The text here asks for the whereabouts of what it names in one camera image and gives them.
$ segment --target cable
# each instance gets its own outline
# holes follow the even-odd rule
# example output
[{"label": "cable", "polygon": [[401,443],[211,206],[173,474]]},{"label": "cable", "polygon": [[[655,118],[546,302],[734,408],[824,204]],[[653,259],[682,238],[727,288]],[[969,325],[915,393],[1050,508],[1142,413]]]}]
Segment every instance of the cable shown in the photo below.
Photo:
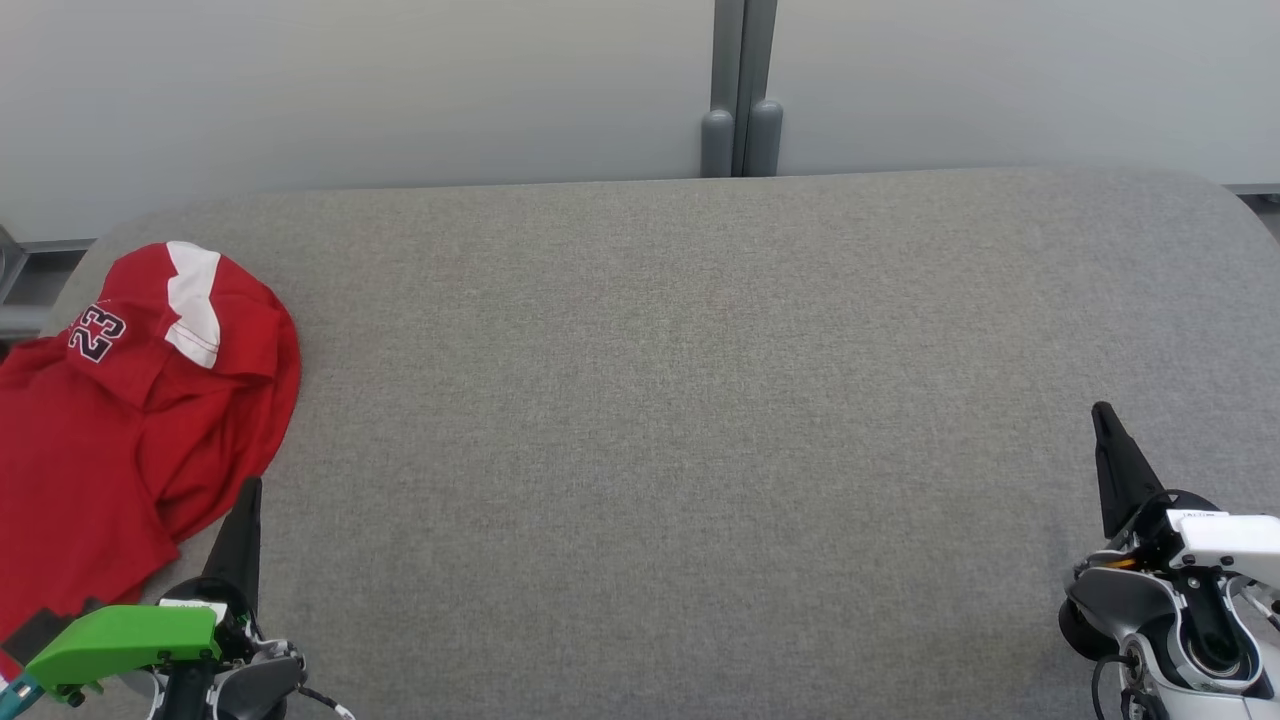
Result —
[{"label": "cable", "polygon": [[1103,655],[1098,659],[1098,664],[1093,666],[1093,714],[1098,717],[1098,720],[1107,720],[1106,716],[1102,715],[1102,701],[1098,698],[1098,685],[1102,684],[1102,669],[1112,662],[1133,667],[1134,664],[1137,664],[1137,660],[1126,655]]},{"label": "cable", "polygon": [[332,697],[326,696],[326,694],[317,693],[317,692],[315,692],[314,689],[311,689],[311,688],[308,688],[306,685],[302,685],[301,688],[298,688],[298,694],[310,697],[311,700],[319,702],[320,705],[328,706],[329,710],[333,710],[334,712],[337,712],[338,716],[342,717],[342,720],[356,720],[356,716],[352,715],[349,710],[347,710],[346,707],[338,705],[338,702],[335,700],[333,700]]},{"label": "cable", "polygon": [[1280,630],[1280,618],[1276,618],[1276,614],[1272,612],[1270,607],[1263,605],[1262,601],[1258,600],[1256,594],[1253,594],[1257,589],[1258,589],[1258,582],[1249,580],[1249,583],[1244,585],[1244,588],[1240,589],[1236,594],[1242,596],[1249,605],[1253,606],[1254,610],[1258,611],[1260,615],[1266,618],[1267,623],[1271,623],[1272,628]]}]

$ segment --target black cable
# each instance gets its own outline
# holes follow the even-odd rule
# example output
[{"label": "black cable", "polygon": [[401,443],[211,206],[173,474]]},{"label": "black cable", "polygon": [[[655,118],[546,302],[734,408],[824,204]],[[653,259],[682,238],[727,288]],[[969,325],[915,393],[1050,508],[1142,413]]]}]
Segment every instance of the black cable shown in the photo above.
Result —
[{"label": "black cable", "polygon": [[1098,720],[1107,720],[1102,715],[1102,700],[1098,698],[1098,685],[1102,684],[1102,669],[1112,662],[1133,667],[1138,661],[1128,655],[1103,655],[1098,659],[1098,664],[1093,666],[1093,714],[1097,715]]},{"label": "black cable", "polygon": [[302,685],[301,688],[298,688],[298,694],[310,697],[311,700],[314,700],[314,701],[316,701],[316,702],[319,702],[321,705],[328,705],[329,710],[333,710],[334,712],[338,711],[338,702],[335,700],[333,700],[332,697],[326,696],[326,694],[317,693],[317,692],[315,692],[314,689],[311,689],[311,688],[308,688],[306,685]]}]

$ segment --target gray table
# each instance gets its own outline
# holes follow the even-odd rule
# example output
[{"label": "gray table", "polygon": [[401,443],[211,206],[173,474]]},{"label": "gray table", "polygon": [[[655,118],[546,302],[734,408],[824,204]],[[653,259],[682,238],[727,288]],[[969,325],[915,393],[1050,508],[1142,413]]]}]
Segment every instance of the gray table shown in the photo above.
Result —
[{"label": "gray table", "polygon": [[262,620],[361,720],[1080,719],[1089,405],[1280,511],[1280,247],[1193,177],[241,197],[118,228],[50,329],[169,240],[297,320]]}]

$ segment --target clothing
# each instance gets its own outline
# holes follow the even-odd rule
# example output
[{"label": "clothing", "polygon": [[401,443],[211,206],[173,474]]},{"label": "clothing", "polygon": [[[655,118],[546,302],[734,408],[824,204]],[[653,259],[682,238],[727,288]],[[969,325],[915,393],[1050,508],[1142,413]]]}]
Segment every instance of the clothing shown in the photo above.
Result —
[{"label": "clothing", "polygon": [[[0,638],[41,607],[133,602],[284,438],[297,333],[275,295],[186,242],[113,265],[97,302],[0,364]],[[17,666],[0,653],[0,674]]]}]

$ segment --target white label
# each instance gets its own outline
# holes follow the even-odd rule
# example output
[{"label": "white label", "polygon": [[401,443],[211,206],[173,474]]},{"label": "white label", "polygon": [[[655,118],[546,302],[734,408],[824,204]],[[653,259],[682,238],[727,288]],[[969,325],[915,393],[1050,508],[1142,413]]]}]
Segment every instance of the white label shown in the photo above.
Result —
[{"label": "white label", "polygon": [[1165,510],[1169,516],[1169,527],[1174,529],[1175,533],[1183,532],[1183,518],[1225,518],[1230,512],[1215,511],[1215,510]]},{"label": "white label", "polygon": [[202,600],[172,600],[164,598],[157,602],[160,607],[207,607],[218,615],[218,621],[221,623],[223,618],[227,618],[227,603],[225,602],[205,602]]}]

